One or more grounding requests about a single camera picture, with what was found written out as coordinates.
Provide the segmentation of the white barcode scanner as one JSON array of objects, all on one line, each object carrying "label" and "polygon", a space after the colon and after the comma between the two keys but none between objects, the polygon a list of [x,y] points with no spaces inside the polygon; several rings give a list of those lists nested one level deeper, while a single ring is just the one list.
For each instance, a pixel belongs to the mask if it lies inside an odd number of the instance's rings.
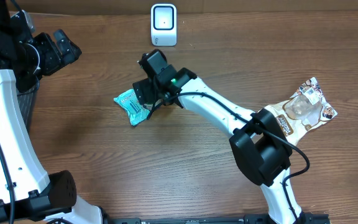
[{"label": "white barcode scanner", "polygon": [[177,44],[177,9],[170,3],[157,3],[150,10],[150,36],[154,46]]}]

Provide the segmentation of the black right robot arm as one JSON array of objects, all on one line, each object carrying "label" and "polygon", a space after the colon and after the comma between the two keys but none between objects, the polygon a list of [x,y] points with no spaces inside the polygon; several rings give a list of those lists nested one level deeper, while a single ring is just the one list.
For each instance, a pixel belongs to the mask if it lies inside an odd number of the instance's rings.
[{"label": "black right robot arm", "polygon": [[176,104],[207,119],[228,137],[242,174],[262,189],[270,221],[302,223],[289,181],[290,156],[296,147],[270,111],[254,112],[230,102],[189,69],[176,70],[159,49],[143,54],[138,64],[147,74],[133,84],[141,104],[150,104],[152,112]]}]

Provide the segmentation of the beige dried food pouch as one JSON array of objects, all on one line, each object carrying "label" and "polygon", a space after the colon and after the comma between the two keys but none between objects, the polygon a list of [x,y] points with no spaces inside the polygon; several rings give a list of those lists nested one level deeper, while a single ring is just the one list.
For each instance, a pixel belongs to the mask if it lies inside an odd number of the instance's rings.
[{"label": "beige dried food pouch", "polygon": [[273,114],[287,141],[294,146],[307,132],[337,116],[315,77],[302,83],[288,100],[265,109]]}]

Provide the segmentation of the teal snack wrapper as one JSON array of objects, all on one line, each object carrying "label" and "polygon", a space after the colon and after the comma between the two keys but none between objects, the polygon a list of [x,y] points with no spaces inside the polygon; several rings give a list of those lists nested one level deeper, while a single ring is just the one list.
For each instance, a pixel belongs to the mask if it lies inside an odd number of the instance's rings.
[{"label": "teal snack wrapper", "polygon": [[150,113],[150,110],[139,103],[133,89],[127,90],[115,97],[114,102],[124,109],[132,126],[137,126],[139,123],[143,122]]}]

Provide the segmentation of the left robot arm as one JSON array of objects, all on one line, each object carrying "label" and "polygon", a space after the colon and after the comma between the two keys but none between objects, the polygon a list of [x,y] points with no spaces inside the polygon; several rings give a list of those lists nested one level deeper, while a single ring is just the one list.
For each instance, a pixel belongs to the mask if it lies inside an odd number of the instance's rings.
[{"label": "left robot arm", "polygon": [[0,223],[107,223],[108,216],[82,199],[67,170],[49,174],[41,165],[24,123],[18,98],[35,92],[44,76],[81,55],[62,30],[34,34],[30,17],[10,15],[0,1]]}]

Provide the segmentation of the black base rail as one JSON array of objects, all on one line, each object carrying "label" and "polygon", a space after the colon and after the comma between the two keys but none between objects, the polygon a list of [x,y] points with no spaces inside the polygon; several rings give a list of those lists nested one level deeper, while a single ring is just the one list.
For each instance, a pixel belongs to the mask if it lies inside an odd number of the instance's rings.
[{"label": "black base rail", "polygon": [[[268,224],[275,223],[268,214],[251,214],[243,217],[215,217],[215,218],[168,218],[142,220],[140,218],[111,218],[112,224]],[[300,223],[305,224],[330,224],[329,215],[317,215],[312,213],[301,214]]]}]

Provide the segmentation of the grey plastic mesh basket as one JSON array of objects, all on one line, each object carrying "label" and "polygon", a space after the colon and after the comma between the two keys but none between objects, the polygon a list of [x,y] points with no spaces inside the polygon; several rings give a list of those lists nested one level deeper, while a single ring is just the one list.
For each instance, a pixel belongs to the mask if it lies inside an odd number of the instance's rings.
[{"label": "grey plastic mesh basket", "polygon": [[37,91],[40,87],[39,79],[37,79],[36,84],[27,92],[19,93],[17,92],[19,109],[24,120],[27,131],[30,131],[30,124],[32,120],[32,114],[34,111],[35,100],[37,96]]}]

